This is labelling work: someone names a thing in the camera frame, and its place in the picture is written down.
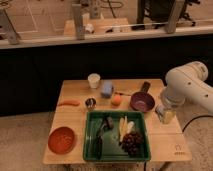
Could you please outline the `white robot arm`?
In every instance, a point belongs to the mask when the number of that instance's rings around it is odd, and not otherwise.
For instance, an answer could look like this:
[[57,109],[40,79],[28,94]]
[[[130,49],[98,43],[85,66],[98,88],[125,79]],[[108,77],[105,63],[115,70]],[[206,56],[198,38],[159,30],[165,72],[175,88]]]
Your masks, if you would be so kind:
[[167,72],[166,87],[161,91],[161,102],[155,108],[162,124],[171,122],[186,99],[213,113],[213,87],[205,82],[208,74],[207,66],[199,61],[175,67]]

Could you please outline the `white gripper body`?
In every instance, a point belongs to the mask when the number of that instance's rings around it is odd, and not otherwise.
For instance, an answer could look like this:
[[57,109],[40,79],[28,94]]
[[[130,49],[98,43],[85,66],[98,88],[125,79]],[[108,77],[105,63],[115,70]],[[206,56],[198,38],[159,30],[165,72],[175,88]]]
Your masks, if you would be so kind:
[[163,124],[169,124],[176,114],[174,110],[166,108],[163,105],[157,105],[155,112],[157,113],[160,122]]

